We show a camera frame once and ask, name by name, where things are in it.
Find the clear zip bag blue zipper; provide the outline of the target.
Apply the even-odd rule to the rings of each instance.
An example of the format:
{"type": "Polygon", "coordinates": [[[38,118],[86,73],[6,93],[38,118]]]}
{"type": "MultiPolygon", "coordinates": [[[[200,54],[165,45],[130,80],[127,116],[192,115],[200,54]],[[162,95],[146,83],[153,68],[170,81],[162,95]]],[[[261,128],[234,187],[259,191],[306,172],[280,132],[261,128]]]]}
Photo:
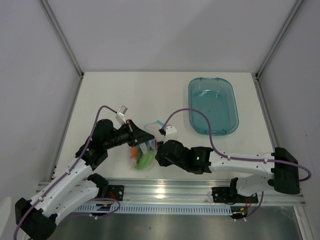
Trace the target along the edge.
{"type": "MultiPolygon", "coordinates": [[[[154,135],[154,139],[146,141],[146,142],[136,146],[136,147],[139,147],[138,157],[140,157],[141,155],[145,155],[147,152],[154,152],[154,154],[156,156],[156,153],[158,151],[158,145],[160,142],[160,141],[158,141],[158,139],[160,137],[159,129],[162,128],[163,125],[164,125],[164,123],[161,122],[160,120],[156,120],[155,122],[147,123],[144,125],[143,130],[149,134],[154,135]]],[[[131,148],[130,148],[129,149],[129,166],[131,168],[135,169],[136,161],[137,160],[135,160],[133,157],[131,157],[131,148]]]]}

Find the light green toy vegetable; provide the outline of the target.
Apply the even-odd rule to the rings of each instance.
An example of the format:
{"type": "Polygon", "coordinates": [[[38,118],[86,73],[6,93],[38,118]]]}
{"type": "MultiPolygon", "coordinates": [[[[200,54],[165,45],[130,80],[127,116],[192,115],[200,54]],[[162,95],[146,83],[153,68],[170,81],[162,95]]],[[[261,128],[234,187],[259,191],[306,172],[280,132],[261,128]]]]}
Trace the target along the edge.
{"type": "Polygon", "coordinates": [[[149,151],[146,154],[139,156],[136,160],[135,169],[137,170],[144,170],[149,166],[149,164],[155,158],[155,153],[153,151],[149,151]]]}

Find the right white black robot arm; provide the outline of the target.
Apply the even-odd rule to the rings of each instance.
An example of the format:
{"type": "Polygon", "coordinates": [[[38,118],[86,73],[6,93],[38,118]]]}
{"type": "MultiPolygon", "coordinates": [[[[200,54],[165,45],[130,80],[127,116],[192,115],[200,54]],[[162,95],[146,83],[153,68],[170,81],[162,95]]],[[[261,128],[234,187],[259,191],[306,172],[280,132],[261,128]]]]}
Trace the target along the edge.
{"type": "Polygon", "coordinates": [[[168,140],[159,147],[155,158],[161,167],[174,165],[195,175],[248,174],[231,180],[228,196],[234,202],[266,190],[286,195],[300,194],[298,162],[282,147],[256,156],[232,156],[217,153],[210,147],[187,148],[177,140],[168,140]]]}

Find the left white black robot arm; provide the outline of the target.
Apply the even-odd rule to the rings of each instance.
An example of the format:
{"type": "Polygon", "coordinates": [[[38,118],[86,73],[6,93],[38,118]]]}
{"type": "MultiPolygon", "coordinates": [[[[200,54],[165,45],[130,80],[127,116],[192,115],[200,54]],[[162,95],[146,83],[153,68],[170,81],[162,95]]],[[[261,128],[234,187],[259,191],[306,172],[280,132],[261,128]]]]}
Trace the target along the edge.
{"type": "Polygon", "coordinates": [[[113,201],[109,182],[94,170],[108,157],[108,150],[127,144],[136,147],[154,136],[128,119],[119,129],[109,119],[96,120],[85,144],[62,174],[31,199],[15,204],[17,227],[13,238],[23,231],[33,240],[46,240],[57,225],[87,201],[113,201]]]}

